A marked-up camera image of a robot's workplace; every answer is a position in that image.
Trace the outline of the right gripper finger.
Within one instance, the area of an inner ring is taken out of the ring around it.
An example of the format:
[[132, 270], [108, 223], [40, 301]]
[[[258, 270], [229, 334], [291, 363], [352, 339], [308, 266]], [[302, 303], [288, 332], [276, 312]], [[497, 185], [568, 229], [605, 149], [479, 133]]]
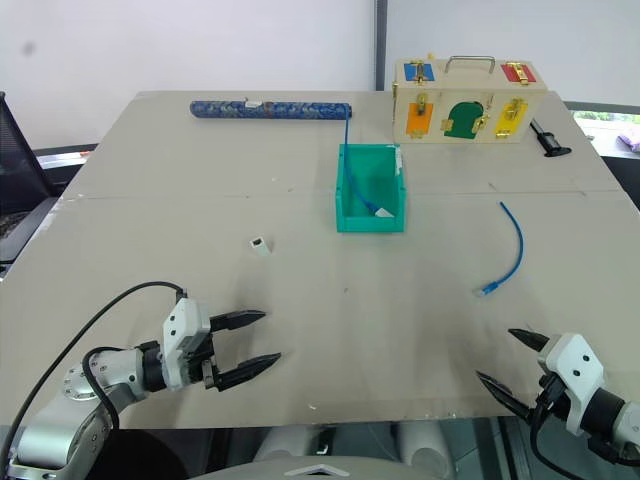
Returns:
[[526, 329], [510, 328], [508, 332], [521, 343], [536, 352], [541, 352], [550, 340], [549, 337], [543, 334]]
[[511, 390], [495, 378], [477, 371], [476, 376], [494, 399], [518, 418], [531, 418], [533, 409], [517, 399]]

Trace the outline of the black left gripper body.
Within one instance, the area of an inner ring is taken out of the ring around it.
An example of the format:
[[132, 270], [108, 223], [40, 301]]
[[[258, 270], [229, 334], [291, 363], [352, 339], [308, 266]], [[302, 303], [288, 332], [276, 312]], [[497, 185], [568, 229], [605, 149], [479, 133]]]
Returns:
[[215, 360], [211, 321], [203, 321], [202, 328], [187, 344], [187, 379], [189, 384], [202, 383], [205, 389], [216, 388], [220, 372]]

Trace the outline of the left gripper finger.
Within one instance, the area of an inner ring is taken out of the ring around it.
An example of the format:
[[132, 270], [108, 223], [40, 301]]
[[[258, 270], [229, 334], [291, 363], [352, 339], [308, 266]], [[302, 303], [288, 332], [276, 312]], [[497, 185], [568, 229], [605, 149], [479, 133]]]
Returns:
[[266, 313], [264, 311], [241, 310], [211, 316], [209, 320], [211, 331], [217, 332], [222, 330], [240, 329], [264, 318], [265, 316]]
[[273, 366], [281, 358], [281, 353], [261, 355], [240, 363], [236, 368], [214, 374], [214, 386], [225, 391], [246, 383]]

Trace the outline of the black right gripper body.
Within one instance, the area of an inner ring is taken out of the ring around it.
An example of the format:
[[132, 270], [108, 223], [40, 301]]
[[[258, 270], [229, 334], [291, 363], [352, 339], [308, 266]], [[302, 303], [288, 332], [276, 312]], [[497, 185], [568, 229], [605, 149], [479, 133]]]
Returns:
[[556, 373], [544, 374], [539, 385], [542, 388], [535, 400], [535, 406], [529, 416], [530, 426], [542, 426], [549, 416], [555, 416], [561, 421], [566, 421], [570, 400], [566, 394], [567, 387]]

